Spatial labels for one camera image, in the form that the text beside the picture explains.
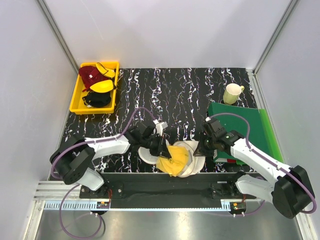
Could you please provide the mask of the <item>white mesh laundry bag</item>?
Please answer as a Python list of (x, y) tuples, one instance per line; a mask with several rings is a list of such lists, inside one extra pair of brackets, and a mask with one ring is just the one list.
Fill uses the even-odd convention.
[[(193, 140), (177, 141), (172, 145), (185, 147), (189, 153), (187, 165), (177, 177), (186, 178), (188, 176), (195, 175), (204, 167), (206, 158), (204, 156), (193, 156), (194, 150), (197, 148), (197, 145), (198, 141)], [(138, 149), (138, 154), (145, 163), (156, 166), (158, 156), (152, 156), (149, 149), (140, 147)]]

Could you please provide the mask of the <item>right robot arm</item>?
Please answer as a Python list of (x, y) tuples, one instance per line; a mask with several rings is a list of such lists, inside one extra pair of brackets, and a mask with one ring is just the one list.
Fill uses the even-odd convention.
[(249, 135), (227, 131), (220, 121), (207, 117), (194, 156), (209, 157), (215, 151), (235, 157), (257, 171), (263, 178), (238, 173), (227, 185), (228, 195), (239, 198), (251, 195), (273, 204), (288, 219), (297, 214), (312, 214), (317, 210), (315, 193), (307, 171), (300, 165), (284, 164), (260, 150), (249, 141)]

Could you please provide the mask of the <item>mustard yellow bra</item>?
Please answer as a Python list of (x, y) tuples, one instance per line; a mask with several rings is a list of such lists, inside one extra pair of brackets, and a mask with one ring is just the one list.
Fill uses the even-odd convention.
[(177, 177), (188, 163), (189, 152), (183, 146), (174, 145), (170, 145), (168, 151), (171, 158), (159, 156), (156, 161), (156, 168), (171, 177)]

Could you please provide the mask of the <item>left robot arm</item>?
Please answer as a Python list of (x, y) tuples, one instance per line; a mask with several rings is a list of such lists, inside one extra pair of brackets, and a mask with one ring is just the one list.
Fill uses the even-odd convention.
[(103, 198), (108, 186), (102, 175), (90, 168), (92, 160), (122, 155), (127, 151), (139, 152), (142, 159), (151, 160), (172, 157), (169, 145), (154, 126), (148, 126), (143, 132), (132, 127), (123, 134), (101, 138), (71, 137), (65, 145), (56, 150), (49, 161), (54, 177), (62, 179), (66, 185), (79, 184), (86, 187), (95, 197)]

